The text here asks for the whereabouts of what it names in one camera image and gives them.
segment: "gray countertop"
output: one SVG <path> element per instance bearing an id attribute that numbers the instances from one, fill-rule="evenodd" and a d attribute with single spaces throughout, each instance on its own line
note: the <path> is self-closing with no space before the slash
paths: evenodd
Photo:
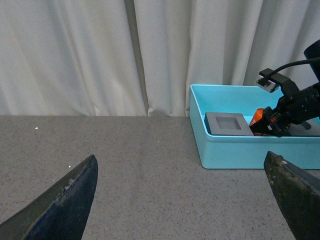
<path id="1" fill-rule="evenodd" d="M 188 117 L 0 116 L 0 126 L 0 222 L 94 154 L 83 240 L 294 239 L 264 170 L 204 169 Z"/>

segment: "orange can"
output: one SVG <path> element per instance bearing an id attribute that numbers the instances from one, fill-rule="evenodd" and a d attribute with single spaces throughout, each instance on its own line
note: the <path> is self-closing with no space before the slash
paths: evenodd
<path id="1" fill-rule="evenodd" d="M 262 115 L 264 114 L 264 108 L 258 108 L 256 111 L 255 111 L 255 113 L 254 113 L 254 115 L 253 115 L 253 117 L 252 117 L 252 119 L 251 119 L 251 121 L 250 121 L 250 124 L 249 124 L 249 126 L 252 126 L 253 124 L 255 124 L 256 122 L 258 122 L 260 119 L 262 119 Z"/>
<path id="2" fill-rule="evenodd" d="M 252 126 L 252 125 L 255 124 L 256 122 L 258 122 L 260 119 L 262 119 L 263 114 L 264 114 L 264 108 L 258 108 L 258 109 L 255 111 L 255 113 L 254 113 L 254 115 L 253 115 L 253 117 L 252 117 L 252 119 L 251 119 L 251 121 L 250 121 L 249 126 Z M 267 134 L 265 134 L 265 133 L 260 133 L 260 132 L 253 132 L 253 134 L 254 134 L 255 136 L 267 136 Z"/>

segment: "black cable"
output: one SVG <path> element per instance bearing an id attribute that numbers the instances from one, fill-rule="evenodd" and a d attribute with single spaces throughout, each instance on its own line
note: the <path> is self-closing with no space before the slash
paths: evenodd
<path id="1" fill-rule="evenodd" d="M 304 64 L 315 64 L 315 63 L 320 63 L 320 57 L 315 57 L 315 58 L 310 58 L 310 59 L 300 60 L 300 61 L 293 61 L 293 62 L 290 62 L 290 63 L 287 63 L 283 66 L 278 67 L 276 70 L 273 70 L 269 74 L 265 75 L 264 79 L 268 80 L 270 77 L 272 77 L 276 73 L 280 72 L 281 70 L 292 67 L 292 66 L 304 65 Z"/>

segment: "white curtain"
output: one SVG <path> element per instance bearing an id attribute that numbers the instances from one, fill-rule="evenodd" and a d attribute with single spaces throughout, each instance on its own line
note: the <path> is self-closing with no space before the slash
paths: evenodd
<path id="1" fill-rule="evenodd" d="M 191 84 L 253 85 L 305 59 L 319 13 L 318 0 L 0 1 L 0 115 L 186 116 Z M 308 65 L 281 73 L 317 82 Z"/>

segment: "light blue bin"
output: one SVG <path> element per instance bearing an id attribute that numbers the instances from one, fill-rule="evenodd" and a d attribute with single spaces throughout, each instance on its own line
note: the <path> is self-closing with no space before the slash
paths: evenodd
<path id="1" fill-rule="evenodd" d="M 258 108 L 274 108 L 283 95 L 257 86 L 191 85 L 190 120 L 206 169 L 263 169 L 268 151 L 302 169 L 320 169 L 317 136 L 221 136 L 207 132 L 206 112 L 241 113 L 249 123 Z"/>

